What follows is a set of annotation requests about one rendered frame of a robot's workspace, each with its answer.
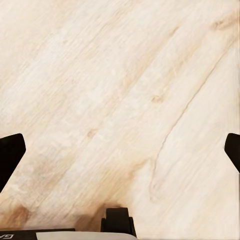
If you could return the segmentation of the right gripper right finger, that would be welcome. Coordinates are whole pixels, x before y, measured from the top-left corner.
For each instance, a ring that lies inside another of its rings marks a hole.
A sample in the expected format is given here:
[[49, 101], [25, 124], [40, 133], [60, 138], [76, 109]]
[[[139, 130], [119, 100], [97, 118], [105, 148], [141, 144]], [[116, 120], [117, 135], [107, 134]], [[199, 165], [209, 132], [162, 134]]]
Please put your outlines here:
[[227, 135], [224, 151], [240, 172], [240, 134], [229, 133]]

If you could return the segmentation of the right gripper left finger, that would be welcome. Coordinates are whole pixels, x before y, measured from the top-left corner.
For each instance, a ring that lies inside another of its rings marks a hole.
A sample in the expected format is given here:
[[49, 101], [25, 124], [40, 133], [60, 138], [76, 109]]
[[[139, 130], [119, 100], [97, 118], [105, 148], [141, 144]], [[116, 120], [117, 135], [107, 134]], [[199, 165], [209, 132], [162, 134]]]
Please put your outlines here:
[[0, 193], [26, 152], [21, 133], [0, 139]]

